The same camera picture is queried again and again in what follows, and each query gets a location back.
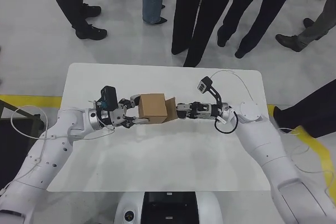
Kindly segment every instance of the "yellow tape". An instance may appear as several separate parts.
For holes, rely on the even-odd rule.
[[[0,100],[5,101],[13,106],[33,105],[40,108],[60,108],[62,97],[0,95]]]
[[[268,105],[268,111],[270,116],[273,115],[274,107],[275,107],[274,105]],[[323,144],[321,144],[316,138],[311,137],[303,129],[303,127],[299,126],[295,128],[294,132],[299,133],[297,135],[297,138],[301,142],[307,144],[312,150],[314,150],[316,154],[318,154],[322,170],[330,170],[333,172],[335,178],[333,179],[332,183],[331,180],[333,176],[330,172],[324,172],[324,177],[326,186],[329,186],[331,183],[331,186],[329,188],[329,195],[336,205],[336,172],[330,157],[330,151]]]

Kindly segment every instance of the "cardboard box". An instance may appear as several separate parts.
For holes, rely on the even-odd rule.
[[[146,124],[161,124],[178,118],[175,97],[165,100],[164,94],[142,94],[138,105],[139,118],[148,118]]]

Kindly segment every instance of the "white table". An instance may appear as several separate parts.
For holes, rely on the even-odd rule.
[[[99,99],[105,85],[116,88],[118,100],[164,93],[166,99],[175,96],[176,103],[215,103],[197,86],[204,76],[219,70],[75,63],[68,71],[61,107],[92,107],[89,100]],[[262,114],[268,116],[261,74],[235,73],[244,80]],[[250,99],[234,75],[220,72],[212,79],[222,101],[239,104]],[[128,115],[137,113],[136,108],[130,109]],[[87,138],[103,133],[107,132],[98,131]],[[116,128],[111,136],[75,142],[67,163],[48,187],[51,192],[198,190],[270,190],[270,186],[234,133],[218,133],[211,120],[186,119]]]

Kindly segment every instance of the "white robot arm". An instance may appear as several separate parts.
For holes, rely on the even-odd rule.
[[[277,130],[261,115],[257,105],[253,102],[242,102],[238,106],[222,103],[211,83],[206,83],[205,87],[202,84],[198,89],[212,93],[217,104],[179,104],[178,117],[212,119],[216,127],[219,122],[231,122],[242,146],[266,174],[274,204],[285,223],[335,224],[334,204],[322,189],[301,179],[285,154]],[[36,141],[14,181],[0,193],[0,223],[32,223],[37,202],[67,161],[73,142],[106,125],[130,128],[147,122],[147,119],[125,116],[126,110],[138,102],[139,95],[117,102],[115,89],[106,86],[94,109],[60,110],[57,123],[46,136],[40,136],[48,140]]]

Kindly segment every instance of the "floor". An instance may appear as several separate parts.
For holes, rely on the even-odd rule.
[[[298,34],[305,17],[316,19],[322,0],[290,0],[271,24],[259,45],[243,59],[234,52],[258,14],[262,0],[254,1],[225,48],[216,45],[216,29],[199,67],[254,69],[263,75],[267,102],[293,105],[336,78],[336,27],[300,53],[281,47],[275,34]],[[74,62],[182,66],[186,52],[170,53],[174,0],[164,0],[162,16],[168,22],[148,26],[142,22],[141,0],[91,0],[103,8],[89,23],[105,28],[108,38],[82,41],[55,0],[0,1],[0,94],[61,96],[68,67]],[[47,108],[50,124],[57,109]],[[307,146],[295,136],[282,136],[288,152]],[[336,133],[319,141],[330,149],[336,169]],[[317,155],[309,150],[294,157],[306,170],[321,170]],[[308,175],[325,187],[322,174]],[[226,222],[282,223],[269,192],[219,192]],[[47,193],[35,213],[34,223],[112,223],[120,193]]]

